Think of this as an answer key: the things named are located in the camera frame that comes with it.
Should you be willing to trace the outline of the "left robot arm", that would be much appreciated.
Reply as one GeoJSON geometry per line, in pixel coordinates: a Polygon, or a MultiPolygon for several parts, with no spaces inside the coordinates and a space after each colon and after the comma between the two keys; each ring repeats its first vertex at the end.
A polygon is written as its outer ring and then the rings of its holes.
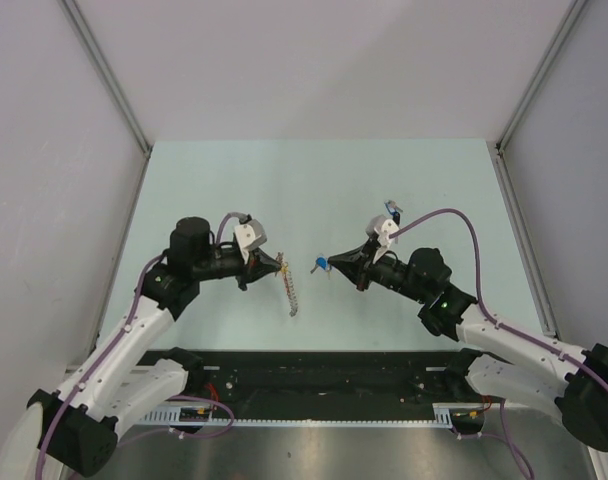
{"type": "Polygon", "coordinates": [[[171,398],[191,400],[203,392],[200,361],[179,348],[139,380],[124,380],[197,298],[202,283],[233,278],[246,290],[280,271],[261,248],[267,240],[263,225],[248,214],[232,216],[239,223],[229,242],[204,218],[180,219],[168,247],[143,267],[129,310],[106,339],[53,392],[38,390],[30,398],[42,411],[32,478],[42,478],[47,458],[84,477],[97,474],[142,417],[171,398]]]}

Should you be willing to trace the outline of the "red tag key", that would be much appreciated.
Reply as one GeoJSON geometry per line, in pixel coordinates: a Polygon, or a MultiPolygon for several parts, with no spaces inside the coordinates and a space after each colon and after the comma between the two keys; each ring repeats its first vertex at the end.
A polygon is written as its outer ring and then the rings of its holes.
{"type": "Polygon", "coordinates": [[[285,286],[285,291],[287,294],[287,297],[289,298],[289,300],[293,299],[293,295],[294,295],[294,286],[293,286],[293,279],[292,279],[292,275],[291,272],[289,271],[288,274],[283,275],[283,282],[284,282],[284,286],[285,286]]]}

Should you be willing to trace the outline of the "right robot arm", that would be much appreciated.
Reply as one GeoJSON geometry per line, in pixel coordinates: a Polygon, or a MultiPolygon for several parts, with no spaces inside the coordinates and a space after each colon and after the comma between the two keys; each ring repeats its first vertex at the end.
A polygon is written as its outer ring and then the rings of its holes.
{"type": "Polygon", "coordinates": [[[535,335],[490,313],[481,299],[451,282],[452,271],[436,248],[419,248],[402,262],[367,242],[328,263],[360,291],[376,283],[417,302],[432,335],[465,344],[445,376],[453,399],[480,393],[525,405],[584,445],[608,452],[607,346],[584,348],[535,335]]]}

